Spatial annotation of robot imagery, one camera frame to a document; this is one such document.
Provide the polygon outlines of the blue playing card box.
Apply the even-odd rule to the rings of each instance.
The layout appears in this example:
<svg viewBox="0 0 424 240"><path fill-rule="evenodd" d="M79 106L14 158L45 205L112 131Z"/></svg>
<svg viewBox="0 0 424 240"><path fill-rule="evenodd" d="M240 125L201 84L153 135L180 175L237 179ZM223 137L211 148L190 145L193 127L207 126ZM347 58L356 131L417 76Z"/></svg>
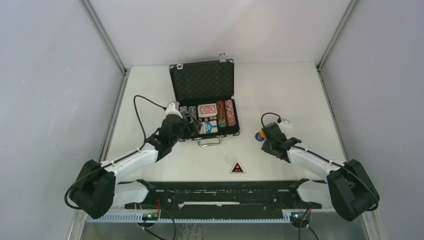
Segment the blue playing card box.
<svg viewBox="0 0 424 240"><path fill-rule="evenodd" d="M216 120L205 121L201 123L200 134L214 134L218 132L218 123Z"/></svg>

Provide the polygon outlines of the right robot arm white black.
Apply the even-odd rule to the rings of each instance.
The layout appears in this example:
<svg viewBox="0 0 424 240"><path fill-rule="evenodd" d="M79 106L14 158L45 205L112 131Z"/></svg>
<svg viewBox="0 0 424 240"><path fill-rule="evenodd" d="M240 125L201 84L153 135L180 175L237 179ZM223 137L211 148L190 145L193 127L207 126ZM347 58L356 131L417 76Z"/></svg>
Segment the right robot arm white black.
<svg viewBox="0 0 424 240"><path fill-rule="evenodd" d="M263 125L265 141L261 150L297 165L321 182L302 178L291 186L289 203L302 208L308 202L332 207L346 221L379 207L380 196L363 165L357 160L339 161L309 150L301 140L287 138L278 123Z"/></svg>

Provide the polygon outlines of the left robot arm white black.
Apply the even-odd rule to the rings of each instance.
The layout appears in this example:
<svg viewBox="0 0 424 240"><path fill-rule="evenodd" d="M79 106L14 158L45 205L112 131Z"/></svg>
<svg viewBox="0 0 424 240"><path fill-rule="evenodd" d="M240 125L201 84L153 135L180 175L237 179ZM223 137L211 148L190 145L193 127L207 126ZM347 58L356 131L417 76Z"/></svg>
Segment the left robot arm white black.
<svg viewBox="0 0 424 240"><path fill-rule="evenodd" d="M138 203L145 209L153 207L157 196L150 191L152 186L141 179L124 183L124 178L163 159L179 140L198 133L201 128L201 123L189 113L168 114L161 127L145 138L141 147L102 164L87 161L65 193L66 205L83 210L93 219L126 204Z"/></svg>

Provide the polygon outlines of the red playing card deck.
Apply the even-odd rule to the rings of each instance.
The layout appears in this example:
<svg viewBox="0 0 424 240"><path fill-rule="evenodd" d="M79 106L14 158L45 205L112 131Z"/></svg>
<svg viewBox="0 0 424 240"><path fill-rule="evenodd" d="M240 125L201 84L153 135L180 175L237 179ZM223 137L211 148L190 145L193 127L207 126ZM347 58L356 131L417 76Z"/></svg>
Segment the red playing card deck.
<svg viewBox="0 0 424 240"><path fill-rule="evenodd" d="M214 117L217 115L217 105L215 103L200 104L197 106L197 113L200 118Z"/></svg>

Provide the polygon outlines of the black aluminium poker case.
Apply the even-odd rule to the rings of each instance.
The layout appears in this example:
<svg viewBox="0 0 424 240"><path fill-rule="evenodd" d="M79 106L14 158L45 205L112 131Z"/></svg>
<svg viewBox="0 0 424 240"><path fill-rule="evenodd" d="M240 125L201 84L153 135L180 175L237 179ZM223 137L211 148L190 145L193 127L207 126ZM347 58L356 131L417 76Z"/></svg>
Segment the black aluminium poker case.
<svg viewBox="0 0 424 240"><path fill-rule="evenodd" d="M181 141L197 141L219 139L240 135L240 124L237 107L234 100L235 94L235 62L227 58L225 53L220 53L218 60L176 63L168 68L173 92L177 103L181 106L195 106L198 121L198 106L217 103L217 101L232 100L236 125L219 127L218 132L211 134L191 134Z"/></svg>

